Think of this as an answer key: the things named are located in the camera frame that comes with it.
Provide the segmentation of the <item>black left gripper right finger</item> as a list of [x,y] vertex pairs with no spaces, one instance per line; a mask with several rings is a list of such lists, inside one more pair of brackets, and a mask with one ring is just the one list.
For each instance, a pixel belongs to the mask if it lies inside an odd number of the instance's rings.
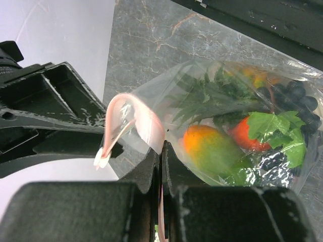
[[212,187],[165,142],[161,154],[168,241],[316,241],[297,195],[287,188]]

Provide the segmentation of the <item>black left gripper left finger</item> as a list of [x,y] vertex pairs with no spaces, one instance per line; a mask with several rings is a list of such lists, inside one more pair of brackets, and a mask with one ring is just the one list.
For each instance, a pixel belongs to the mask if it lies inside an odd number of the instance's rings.
[[118,181],[38,181],[13,195],[1,241],[154,241],[159,156]]

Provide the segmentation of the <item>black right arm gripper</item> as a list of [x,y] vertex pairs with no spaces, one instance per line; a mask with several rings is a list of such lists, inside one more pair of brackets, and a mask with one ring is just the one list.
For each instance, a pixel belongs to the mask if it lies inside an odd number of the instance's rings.
[[106,107],[68,62],[22,68],[1,42],[1,177],[49,161],[93,158]]

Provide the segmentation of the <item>green orange toy mango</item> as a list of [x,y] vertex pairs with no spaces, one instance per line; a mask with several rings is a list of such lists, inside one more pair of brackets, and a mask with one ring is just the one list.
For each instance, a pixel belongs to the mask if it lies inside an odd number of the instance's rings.
[[209,176],[229,176],[248,166],[234,140],[207,125],[191,125],[183,135],[183,148],[196,168]]

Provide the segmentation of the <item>clear zip top bag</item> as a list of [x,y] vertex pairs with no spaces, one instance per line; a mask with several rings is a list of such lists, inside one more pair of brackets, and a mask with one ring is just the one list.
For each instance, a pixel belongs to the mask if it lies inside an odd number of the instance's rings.
[[322,79],[207,61],[185,63],[158,83],[112,98],[95,166],[105,167],[117,141],[135,133],[156,153],[170,142],[210,185],[300,185],[319,146]]

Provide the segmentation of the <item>orange toy carrot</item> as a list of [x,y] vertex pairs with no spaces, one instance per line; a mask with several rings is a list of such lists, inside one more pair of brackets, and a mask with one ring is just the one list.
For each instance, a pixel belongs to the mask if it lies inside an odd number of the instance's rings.
[[301,132],[304,125],[297,111],[251,112],[230,130],[230,134],[243,149],[265,151],[281,147],[281,152],[287,156],[288,167],[295,168],[303,164],[306,153]]

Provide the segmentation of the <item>orange toy pineapple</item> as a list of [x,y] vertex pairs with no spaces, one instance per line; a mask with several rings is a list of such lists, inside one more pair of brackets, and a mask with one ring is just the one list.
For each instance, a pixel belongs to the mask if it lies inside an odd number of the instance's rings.
[[200,123],[211,118],[215,125],[233,124],[250,112],[272,113],[274,97],[269,90],[268,73],[250,65],[221,65],[211,77],[180,74],[176,87],[182,93],[166,96],[172,108],[178,109],[173,121],[180,124]]

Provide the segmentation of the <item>dark toy grape bunch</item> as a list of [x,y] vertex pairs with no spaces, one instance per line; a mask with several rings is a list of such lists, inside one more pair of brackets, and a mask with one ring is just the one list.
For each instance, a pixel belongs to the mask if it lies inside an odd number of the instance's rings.
[[280,114],[286,111],[297,111],[298,117],[305,122],[302,126],[301,132],[306,144],[306,153],[303,164],[295,168],[289,168],[287,156],[281,152],[281,147],[269,148],[265,151],[260,151],[261,169],[271,171],[276,169],[283,169],[292,175],[299,175],[300,170],[305,166],[309,160],[315,161],[319,157],[318,127],[321,124],[321,118],[314,113],[318,107],[318,100],[313,96],[309,96],[305,90],[305,85],[296,80],[290,81],[287,85],[276,83],[269,87],[274,97],[274,114]]

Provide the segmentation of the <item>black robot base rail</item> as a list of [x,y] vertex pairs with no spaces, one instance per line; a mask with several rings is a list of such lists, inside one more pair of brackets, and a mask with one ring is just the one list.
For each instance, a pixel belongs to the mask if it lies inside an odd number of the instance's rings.
[[322,70],[322,1],[177,1]]

